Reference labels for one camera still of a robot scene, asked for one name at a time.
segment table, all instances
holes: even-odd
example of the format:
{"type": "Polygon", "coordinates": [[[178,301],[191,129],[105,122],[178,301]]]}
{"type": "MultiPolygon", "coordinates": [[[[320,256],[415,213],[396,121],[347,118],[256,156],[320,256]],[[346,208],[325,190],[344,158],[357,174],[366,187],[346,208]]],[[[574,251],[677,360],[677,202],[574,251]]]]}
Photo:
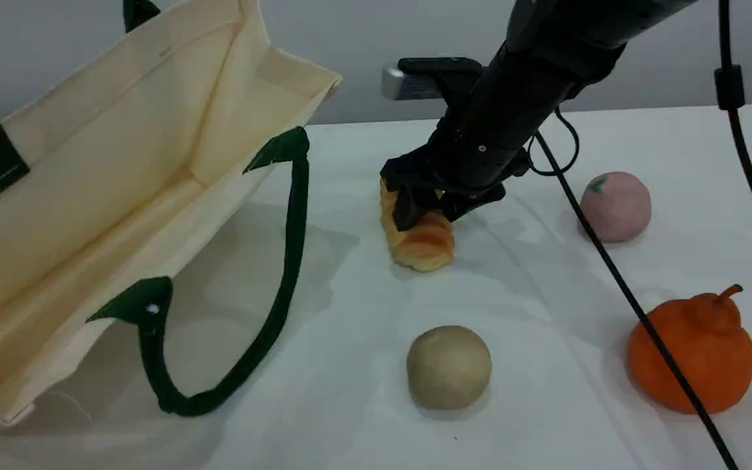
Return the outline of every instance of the table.
{"type": "MultiPolygon", "coordinates": [[[[752,154],[752,105],[742,114],[752,154]]],[[[609,170],[650,188],[650,228],[610,249],[644,309],[738,282],[752,336],[752,200],[725,114],[568,117],[582,137],[575,191],[609,170]]],[[[118,324],[34,416],[0,435],[0,467],[722,468],[697,417],[656,407],[629,382],[623,357],[636,318],[555,178],[510,179],[506,199],[460,220],[454,265],[414,274],[391,264],[378,172],[433,126],[310,126],[307,250],[290,321],[221,410],[194,420],[161,413],[135,332],[118,324]],[[492,352],[489,390],[463,413],[421,410],[407,392],[410,342],[440,324],[472,328],[492,352]]],[[[551,118],[542,131],[567,160],[564,128],[551,118]]],[[[212,386],[265,319],[288,190],[289,171],[275,170],[176,280],[166,355],[185,393],[212,386]]],[[[752,387],[714,420],[752,468],[752,387]]]]}

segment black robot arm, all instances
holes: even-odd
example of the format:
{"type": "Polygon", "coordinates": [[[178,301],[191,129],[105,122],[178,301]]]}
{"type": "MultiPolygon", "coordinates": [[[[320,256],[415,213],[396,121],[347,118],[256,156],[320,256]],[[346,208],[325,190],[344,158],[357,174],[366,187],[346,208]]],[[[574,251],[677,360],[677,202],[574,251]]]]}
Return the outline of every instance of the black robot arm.
{"type": "Polygon", "coordinates": [[[429,210],[453,221],[502,199],[501,182],[526,173],[523,146],[547,116],[608,76],[629,39],[694,2],[517,0],[507,39],[485,69],[457,57],[400,60],[403,74],[433,80],[448,110],[426,145],[382,169],[388,190],[399,191],[397,228],[429,210]]]}

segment pink ball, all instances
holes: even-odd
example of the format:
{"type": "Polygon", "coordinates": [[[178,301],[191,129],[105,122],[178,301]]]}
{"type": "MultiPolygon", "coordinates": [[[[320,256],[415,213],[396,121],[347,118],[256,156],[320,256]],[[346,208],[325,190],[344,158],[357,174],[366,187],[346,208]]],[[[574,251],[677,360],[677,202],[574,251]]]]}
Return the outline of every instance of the pink ball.
{"type": "Polygon", "coordinates": [[[582,211],[597,237],[624,242],[640,235],[651,221],[651,197],[634,175],[610,172],[597,176],[582,195],[582,211]]]}

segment toy food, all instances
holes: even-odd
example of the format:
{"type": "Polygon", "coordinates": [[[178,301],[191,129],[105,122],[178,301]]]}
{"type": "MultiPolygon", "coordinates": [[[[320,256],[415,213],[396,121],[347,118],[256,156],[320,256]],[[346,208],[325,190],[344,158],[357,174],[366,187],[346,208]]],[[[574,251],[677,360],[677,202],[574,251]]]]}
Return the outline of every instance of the toy food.
{"type": "Polygon", "coordinates": [[[438,326],[414,340],[406,361],[408,384],[425,408],[468,407],[483,394],[492,375],[486,343],[462,326],[438,326]]]}
{"type": "MultiPolygon", "coordinates": [[[[737,404],[752,379],[752,341],[741,327],[731,295],[701,294],[669,300],[648,313],[648,319],[672,353],[690,386],[710,413],[737,404]]],[[[629,339],[629,371],[651,399],[681,413],[695,413],[689,398],[666,366],[642,324],[629,339]]]]}
{"type": "Polygon", "coordinates": [[[417,271],[435,271],[454,261],[454,235],[451,222],[440,211],[429,211],[420,222],[400,232],[394,223],[397,193],[389,193],[381,184],[382,227],[388,238],[388,250],[396,264],[417,271]]]}
{"type": "Polygon", "coordinates": [[[624,242],[640,235],[651,220],[648,190],[634,175],[597,176],[582,195],[582,212],[604,242],[624,242]]]}

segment cream tote bag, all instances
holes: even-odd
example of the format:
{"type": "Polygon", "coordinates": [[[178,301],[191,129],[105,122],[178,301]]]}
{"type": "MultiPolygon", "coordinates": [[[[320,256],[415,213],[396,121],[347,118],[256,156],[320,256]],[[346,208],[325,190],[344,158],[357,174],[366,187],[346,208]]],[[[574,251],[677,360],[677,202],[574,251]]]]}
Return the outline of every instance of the cream tote bag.
{"type": "Polygon", "coordinates": [[[74,373],[116,319],[137,326],[161,409],[208,413],[289,310],[307,205],[299,126],[340,77],[272,47],[257,0],[123,6],[125,38],[0,122],[0,428],[74,373]],[[277,298],[232,371],[186,398],[162,351],[171,279],[282,161],[292,188],[277,298]]]}

